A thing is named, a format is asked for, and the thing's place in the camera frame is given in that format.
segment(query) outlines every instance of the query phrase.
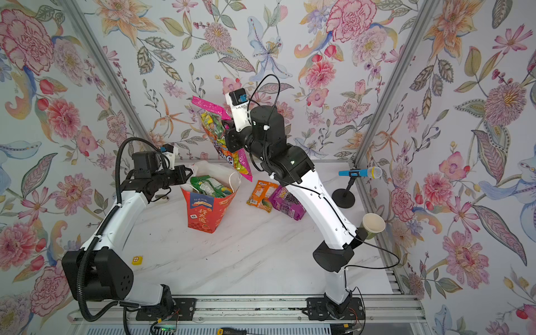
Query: black mounting plate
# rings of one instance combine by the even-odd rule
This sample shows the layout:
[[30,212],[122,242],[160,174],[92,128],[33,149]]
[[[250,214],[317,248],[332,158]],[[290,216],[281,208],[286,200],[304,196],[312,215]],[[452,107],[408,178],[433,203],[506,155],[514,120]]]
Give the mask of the black mounting plate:
[[[309,314],[310,321],[325,321],[335,320],[328,313],[326,308],[327,298],[307,298],[307,313]],[[348,307],[344,310],[344,316],[340,320],[354,320],[355,314],[350,311],[350,308],[355,310],[358,314],[358,320],[364,320],[365,314],[363,312],[363,303],[358,297],[352,297]]]
[[[193,314],[196,311],[196,301],[195,298],[173,298],[177,307],[180,308],[178,314],[175,314],[170,321],[192,321]],[[143,309],[139,310],[136,314],[136,321],[156,321],[160,317],[165,317],[166,315],[151,315],[147,314]]]

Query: white marble tabletop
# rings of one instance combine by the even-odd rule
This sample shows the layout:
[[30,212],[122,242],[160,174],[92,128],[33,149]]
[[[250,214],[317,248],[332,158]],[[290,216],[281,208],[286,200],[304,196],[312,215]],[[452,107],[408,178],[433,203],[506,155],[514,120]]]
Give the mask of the white marble tabletop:
[[[347,170],[348,163],[318,162],[315,168],[328,192],[346,187],[348,178],[338,171]],[[169,285],[173,294],[323,294],[324,270],[312,257],[322,235],[309,214],[295,221],[277,210],[267,213],[247,205],[257,180],[269,180],[253,170],[254,182],[242,179],[213,234],[187,227],[179,186],[172,187],[168,202],[149,205],[123,251],[126,259],[143,256],[141,265],[127,261],[136,278]],[[355,187],[353,193],[355,205],[342,211],[359,226],[365,210]],[[354,251],[349,264],[383,266],[376,248],[362,245]],[[363,294],[392,294],[385,270],[348,271],[349,287],[359,286]]]

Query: pink flower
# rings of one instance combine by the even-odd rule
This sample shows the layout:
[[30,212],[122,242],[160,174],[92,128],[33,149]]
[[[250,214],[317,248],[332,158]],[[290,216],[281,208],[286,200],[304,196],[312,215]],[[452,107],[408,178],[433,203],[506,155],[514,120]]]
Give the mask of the pink flower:
[[117,113],[117,116],[110,116],[106,119],[108,123],[108,134],[106,138],[115,142],[117,147],[121,146],[121,143],[126,140],[126,121],[122,111]]
[[80,115],[75,104],[65,99],[54,99],[48,106],[48,124],[63,139],[75,137],[80,127]]
[[21,266],[30,258],[37,244],[37,233],[32,222],[20,221],[13,226],[5,226],[0,233],[0,267],[7,271],[11,265]]
[[417,108],[412,108],[411,112],[407,115],[407,128],[410,132],[417,132],[417,127],[419,126],[419,119],[417,118],[419,112]]
[[285,123],[290,123],[290,120],[294,118],[294,108],[289,106],[286,102],[277,102],[276,103],[277,112],[283,116]]
[[220,23],[213,23],[205,29],[205,39],[216,51],[225,51],[231,46],[231,35]]
[[47,266],[41,277],[35,281],[32,291],[32,312],[45,316],[60,305],[69,294],[69,283],[63,272],[62,261],[56,266]]
[[229,92],[236,91],[239,88],[242,88],[242,84],[240,83],[239,79],[234,80],[234,79],[227,78],[227,77],[224,77],[223,85],[224,85],[224,90],[223,90],[224,94],[227,94]]
[[48,187],[43,187],[43,190],[41,191],[41,197],[37,193],[36,190],[32,191],[32,197],[34,199],[34,202],[31,202],[28,199],[22,200],[20,203],[24,207],[31,208],[30,210],[27,210],[26,212],[20,212],[19,213],[19,219],[22,219],[24,217],[30,216],[29,222],[32,223],[39,217],[39,213],[46,213],[48,210],[43,207],[43,205],[50,200],[51,198],[54,199],[56,196],[52,193],[47,197],[48,193]]
[[115,58],[115,56],[117,56],[117,52],[115,50],[108,52],[108,46],[103,46],[102,51],[104,51],[104,54],[109,61],[113,62],[119,60],[119,58]]
[[425,196],[432,205],[446,205],[452,198],[452,184],[441,175],[441,173],[429,173],[425,177],[425,185],[423,187]]
[[393,183],[398,188],[406,189],[413,175],[413,168],[404,163],[399,163],[393,170]]
[[376,15],[371,0],[338,0],[331,8],[326,31],[333,32],[333,41],[346,42],[365,32]]
[[325,123],[324,118],[321,117],[321,115],[315,110],[312,113],[309,113],[309,115],[307,115],[307,120],[309,120],[309,123],[312,123],[313,125]]
[[54,46],[43,24],[18,9],[2,11],[0,47],[16,67],[26,66],[36,75],[48,71],[54,59]]
[[527,323],[528,335],[536,335],[536,307],[533,305],[523,305],[523,309],[530,321]]
[[506,39],[502,36],[497,36],[495,38],[495,42],[499,43],[500,46],[493,46],[493,49],[506,48],[503,51],[503,55],[506,55],[510,51],[510,48],[512,48],[512,50],[514,51],[526,50],[527,46],[524,44],[521,44],[520,42],[523,41],[525,38],[532,36],[532,30],[529,30],[523,36],[520,36],[524,28],[525,28],[525,25],[520,25],[519,28],[517,28],[513,36],[512,36],[512,29],[510,28],[506,29],[506,34],[505,34]]
[[403,222],[408,222],[413,219],[414,213],[413,200],[411,195],[405,189],[397,187],[391,193],[391,206],[393,212],[398,215],[398,218]]
[[97,164],[101,169],[108,170],[108,168],[113,168],[115,164],[115,155],[112,153],[103,154],[99,153],[97,154]]
[[174,95],[176,98],[182,98],[186,95],[186,92],[182,88],[177,87],[175,84],[168,80],[166,80],[166,82],[164,83],[164,90],[169,93],[169,96]]
[[527,104],[526,93],[519,83],[499,85],[490,90],[484,104],[485,120],[489,125],[509,125],[517,120]]
[[352,46],[352,60],[354,65],[366,62],[378,55],[382,50],[386,38],[387,33],[385,30],[375,26],[364,32],[358,39],[354,40]]
[[398,58],[400,58],[401,54],[404,52],[404,50],[406,49],[406,46],[404,44],[402,44],[400,46],[400,49],[398,52],[396,52],[396,50],[391,50],[389,53],[393,56],[393,58],[387,58],[387,59],[384,59],[384,62],[385,63],[395,63],[398,61]]
[[75,45],[68,40],[57,39],[54,44],[54,63],[73,83],[81,86],[84,64]]
[[58,183],[61,191],[54,192],[56,197],[56,207],[65,208],[65,216],[76,214],[76,208],[84,207],[91,204],[92,189],[86,190],[91,186],[91,181],[82,177],[82,174],[65,176],[65,184]]
[[89,152],[94,151],[99,147],[95,138],[91,134],[91,130],[86,125],[82,126],[82,130],[78,131],[78,134],[76,135],[76,144],[78,145],[80,152],[86,157],[90,155]]
[[471,208],[471,203],[466,202],[463,207],[461,206],[461,199],[460,197],[455,197],[456,200],[456,207],[454,207],[450,202],[448,203],[448,206],[450,208],[450,211],[454,214],[454,222],[458,222],[458,219],[461,219],[461,222],[464,224],[465,229],[469,230],[469,227],[471,227],[475,232],[480,230],[480,227],[477,226],[473,221],[478,219],[478,215],[476,214],[467,214],[466,212]]
[[20,334],[30,316],[30,293],[4,295],[0,298],[0,331],[2,334]]
[[480,243],[471,245],[471,241],[473,236],[469,230],[465,231],[465,235],[456,231],[452,233],[452,240],[448,236],[443,238],[443,249],[449,252],[446,257],[446,271],[456,275],[460,284],[463,284],[467,277],[467,284],[477,289],[481,282],[489,284],[489,273],[484,270],[489,266],[489,259],[479,254],[482,250]]
[[198,5],[197,2],[190,2],[190,0],[176,0],[177,3],[173,3],[172,6],[177,9],[177,13],[182,11],[183,9],[186,9],[186,12],[190,12],[190,8],[193,8]]
[[450,180],[460,180],[467,176],[464,159],[461,157],[459,151],[453,153],[439,164],[439,171],[443,172],[445,177]]
[[329,90],[327,88],[317,88],[316,90],[312,91],[307,97],[307,106],[313,105],[316,107],[322,107],[324,101],[326,101],[328,92]]
[[365,80],[361,79],[355,82],[355,94],[364,95],[366,91]]
[[331,62],[323,60],[313,63],[307,71],[306,83],[310,88],[325,87],[335,78],[335,72]]
[[102,109],[107,110],[110,108],[110,104],[108,103],[108,100],[100,94],[97,94],[97,98],[95,101],[102,107]]
[[342,106],[337,106],[333,109],[335,114],[334,124],[345,124],[355,120],[360,115],[368,111],[369,103],[358,104],[357,101],[348,99]]

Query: orange snack packet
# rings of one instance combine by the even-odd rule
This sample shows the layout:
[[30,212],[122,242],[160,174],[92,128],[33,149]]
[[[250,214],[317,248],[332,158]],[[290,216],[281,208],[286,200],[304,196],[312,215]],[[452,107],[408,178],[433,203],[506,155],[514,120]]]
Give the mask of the orange snack packet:
[[255,206],[260,209],[264,209],[270,213],[272,211],[272,204],[268,201],[268,198],[275,192],[279,185],[259,180],[253,193],[246,202],[248,205]]

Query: paper cup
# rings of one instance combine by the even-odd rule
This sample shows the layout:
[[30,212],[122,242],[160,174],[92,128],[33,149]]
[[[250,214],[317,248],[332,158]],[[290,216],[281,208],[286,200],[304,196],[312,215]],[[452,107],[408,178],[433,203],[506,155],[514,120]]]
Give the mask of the paper cup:
[[367,230],[367,240],[370,240],[376,236],[376,234],[385,230],[385,221],[378,214],[367,213],[361,221],[361,227]]

